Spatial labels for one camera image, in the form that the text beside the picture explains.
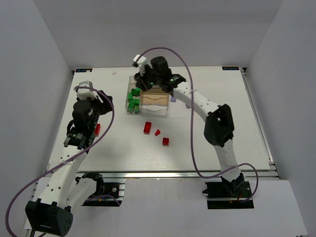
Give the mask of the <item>green upside-down 2x2 lego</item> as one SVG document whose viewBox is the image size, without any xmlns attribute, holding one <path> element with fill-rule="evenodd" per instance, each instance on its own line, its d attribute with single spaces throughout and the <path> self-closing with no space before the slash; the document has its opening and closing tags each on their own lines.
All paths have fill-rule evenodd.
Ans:
<svg viewBox="0 0 316 237">
<path fill-rule="evenodd" d="M 141 93 L 141 89 L 139 89 L 139 88 L 133 88 L 131 90 L 132 96 L 138 97 L 138 96 L 140 96 L 140 93 Z"/>
</svg>

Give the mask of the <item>green curved lego brick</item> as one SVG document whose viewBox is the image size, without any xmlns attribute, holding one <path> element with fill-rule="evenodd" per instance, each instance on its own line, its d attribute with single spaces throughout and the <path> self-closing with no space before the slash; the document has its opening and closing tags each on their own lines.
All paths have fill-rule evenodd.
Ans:
<svg viewBox="0 0 316 237">
<path fill-rule="evenodd" d="M 132 93 L 128 93 L 127 99 L 128 99 L 128 102 L 130 102 L 133 99 Z"/>
</svg>

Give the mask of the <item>green 2x4 lego brick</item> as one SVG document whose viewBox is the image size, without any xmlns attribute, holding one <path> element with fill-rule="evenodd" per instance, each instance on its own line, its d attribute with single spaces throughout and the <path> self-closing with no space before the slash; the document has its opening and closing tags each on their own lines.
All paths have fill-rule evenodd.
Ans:
<svg viewBox="0 0 316 237">
<path fill-rule="evenodd" d="M 140 99 L 132 99 L 132 100 L 130 101 L 130 104 L 131 104 L 132 107 L 139 106 L 139 104 L 140 104 Z"/>
</svg>

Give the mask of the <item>red 2x4 lego brick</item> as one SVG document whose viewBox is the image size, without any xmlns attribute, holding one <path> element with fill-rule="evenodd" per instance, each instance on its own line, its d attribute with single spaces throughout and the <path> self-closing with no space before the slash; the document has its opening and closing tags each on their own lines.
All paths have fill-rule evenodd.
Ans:
<svg viewBox="0 0 316 237">
<path fill-rule="evenodd" d="M 152 123 L 151 122 L 149 122 L 149 121 L 145 122 L 143 133 L 144 134 L 150 134 L 151 127 L 152 127 Z"/>
</svg>

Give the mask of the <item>red 2x2 lego brick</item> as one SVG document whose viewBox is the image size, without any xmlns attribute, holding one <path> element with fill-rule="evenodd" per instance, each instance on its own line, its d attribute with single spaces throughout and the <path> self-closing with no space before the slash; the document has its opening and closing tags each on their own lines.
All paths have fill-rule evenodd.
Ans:
<svg viewBox="0 0 316 237">
<path fill-rule="evenodd" d="M 162 139 L 162 145 L 163 145 L 163 146 L 168 146 L 168 145 L 169 145 L 169 138 L 163 137 L 163 139 Z"/>
</svg>

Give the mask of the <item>green 2x2 sloped lego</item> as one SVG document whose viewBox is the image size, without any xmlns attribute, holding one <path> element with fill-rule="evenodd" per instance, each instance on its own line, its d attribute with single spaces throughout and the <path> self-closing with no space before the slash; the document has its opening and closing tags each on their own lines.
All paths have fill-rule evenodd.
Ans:
<svg viewBox="0 0 316 237">
<path fill-rule="evenodd" d="M 133 113 L 134 107 L 135 107 L 135 103 L 134 103 L 134 101 L 132 100 L 132 101 L 130 101 L 129 104 L 128 104 L 127 112 L 128 112 L 128 113 Z"/>
</svg>

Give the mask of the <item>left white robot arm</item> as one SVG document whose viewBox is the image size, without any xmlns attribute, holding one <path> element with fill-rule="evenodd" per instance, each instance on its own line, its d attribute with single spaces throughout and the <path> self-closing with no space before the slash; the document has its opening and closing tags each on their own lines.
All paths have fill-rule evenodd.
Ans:
<svg viewBox="0 0 316 237">
<path fill-rule="evenodd" d="M 87 199 L 104 192 L 102 175 L 88 172 L 77 177 L 81 163 L 87 157 L 97 136 L 101 115 L 113 111 L 113 98 L 91 87 L 76 89 L 77 101 L 67 127 L 67 136 L 57 168 L 51 170 L 49 183 L 37 200 L 25 207 L 33 232 L 64 237 L 69 232 L 74 210 Z"/>
</svg>

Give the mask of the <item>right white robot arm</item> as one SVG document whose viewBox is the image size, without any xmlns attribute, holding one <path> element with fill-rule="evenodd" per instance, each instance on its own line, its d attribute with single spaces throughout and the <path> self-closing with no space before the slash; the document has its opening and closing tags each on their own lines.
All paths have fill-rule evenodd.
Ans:
<svg viewBox="0 0 316 237">
<path fill-rule="evenodd" d="M 136 87 L 148 91 L 159 87 L 163 92 L 182 101 L 191 108 L 191 114 L 198 114 L 204 121 L 204 137 L 217 154 L 221 167 L 221 182 L 233 195 L 243 184 L 244 176 L 237 165 L 233 149 L 234 122 L 230 106 L 218 105 L 195 91 L 193 83 L 172 73 L 162 56 L 148 60 L 136 55 L 133 66 L 139 69 L 135 74 Z"/>
</svg>

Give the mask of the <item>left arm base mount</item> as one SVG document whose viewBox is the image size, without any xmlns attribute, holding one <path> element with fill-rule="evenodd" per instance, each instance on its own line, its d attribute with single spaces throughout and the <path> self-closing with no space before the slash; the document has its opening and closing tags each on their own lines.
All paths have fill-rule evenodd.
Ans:
<svg viewBox="0 0 316 237">
<path fill-rule="evenodd" d="M 119 207 L 124 196 L 124 182 L 107 182 L 102 174 L 86 172 L 75 177 L 76 185 L 66 197 L 66 206 L 71 210 L 79 206 Z"/>
</svg>

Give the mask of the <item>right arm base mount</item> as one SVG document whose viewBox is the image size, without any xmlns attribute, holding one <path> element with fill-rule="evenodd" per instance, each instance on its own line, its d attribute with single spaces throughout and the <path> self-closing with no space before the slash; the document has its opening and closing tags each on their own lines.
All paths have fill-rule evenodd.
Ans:
<svg viewBox="0 0 316 237">
<path fill-rule="evenodd" d="M 222 182 L 207 182 L 202 194 L 210 210 L 254 209 L 249 182 L 244 182 L 234 193 Z"/>
</svg>

